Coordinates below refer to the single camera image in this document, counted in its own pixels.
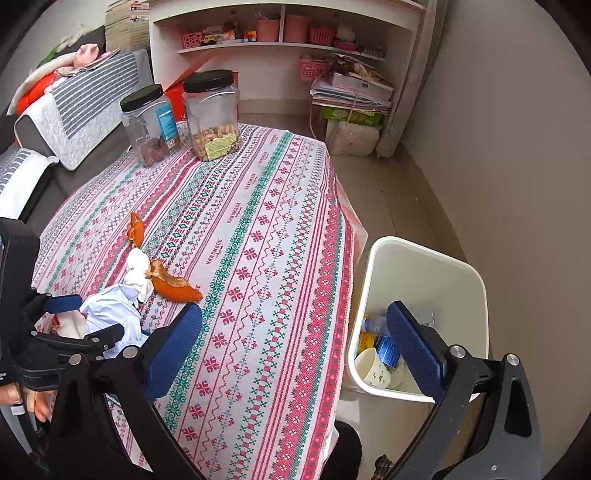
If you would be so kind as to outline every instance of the snack jar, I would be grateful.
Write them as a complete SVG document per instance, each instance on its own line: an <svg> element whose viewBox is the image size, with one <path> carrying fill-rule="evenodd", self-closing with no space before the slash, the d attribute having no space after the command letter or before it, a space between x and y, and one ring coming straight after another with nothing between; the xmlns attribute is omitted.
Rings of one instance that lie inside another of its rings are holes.
<svg viewBox="0 0 591 480"><path fill-rule="evenodd" d="M136 155L146 167L164 160L180 145L177 124L162 85L149 85L120 102L123 125Z"/></svg>
<svg viewBox="0 0 591 480"><path fill-rule="evenodd" d="M193 73L183 82L183 103L195 155L216 160L240 147L238 88L231 70Z"/></svg>

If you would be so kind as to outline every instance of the patterned tablecloth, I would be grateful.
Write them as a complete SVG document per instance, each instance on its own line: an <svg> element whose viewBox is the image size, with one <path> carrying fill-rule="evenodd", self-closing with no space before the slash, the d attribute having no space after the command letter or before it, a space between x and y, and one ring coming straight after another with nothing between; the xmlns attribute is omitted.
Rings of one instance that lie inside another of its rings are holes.
<svg viewBox="0 0 591 480"><path fill-rule="evenodd" d="M144 252L204 295L202 334L157 401L164 423L206 477L313 480L342 377L352 225L324 144L246 125L242 140L209 163L186 143L153 168L123 155L45 229L34 284L85 298L121 281L138 212ZM153 295L143 328L181 307ZM113 415L145 464L117 406Z"/></svg>

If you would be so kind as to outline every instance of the fingernail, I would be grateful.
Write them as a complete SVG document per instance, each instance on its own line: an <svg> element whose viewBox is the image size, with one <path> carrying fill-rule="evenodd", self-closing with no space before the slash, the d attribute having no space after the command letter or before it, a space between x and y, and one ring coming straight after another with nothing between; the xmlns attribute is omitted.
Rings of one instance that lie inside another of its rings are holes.
<svg viewBox="0 0 591 480"><path fill-rule="evenodd" d="M10 398L12 401L19 401L21 399L21 394L18 392L16 385L10 385L7 390L8 398Z"/></svg>

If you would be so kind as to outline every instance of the green box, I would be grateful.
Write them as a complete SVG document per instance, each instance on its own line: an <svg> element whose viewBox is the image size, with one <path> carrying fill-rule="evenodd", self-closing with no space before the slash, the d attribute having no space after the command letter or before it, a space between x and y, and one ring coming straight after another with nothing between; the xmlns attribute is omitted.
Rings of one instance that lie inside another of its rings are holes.
<svg viewBox="0 0 591 480"><path fill-rule="evenodd" d="M327 120L347 120L350 110L337 106L322 107L322 117ZM353 111L351 119L352 124L365 125L366 127L377 127L384 114L377 112L358 112Z"/></svg>

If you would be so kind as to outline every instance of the jar label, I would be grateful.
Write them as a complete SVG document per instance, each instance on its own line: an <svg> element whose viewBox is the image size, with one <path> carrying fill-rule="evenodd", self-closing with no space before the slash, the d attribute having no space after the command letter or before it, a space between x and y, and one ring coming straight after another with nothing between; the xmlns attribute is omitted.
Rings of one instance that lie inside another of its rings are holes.
<svg viewBox="0 0 591 480"><path fill-rule="evenodd" d="M156 109L156 116L160 125L160 131L164 136L166 146L170 149L179 143L177 124L174 121L173 111L170 105L163 105Z"/></svg>

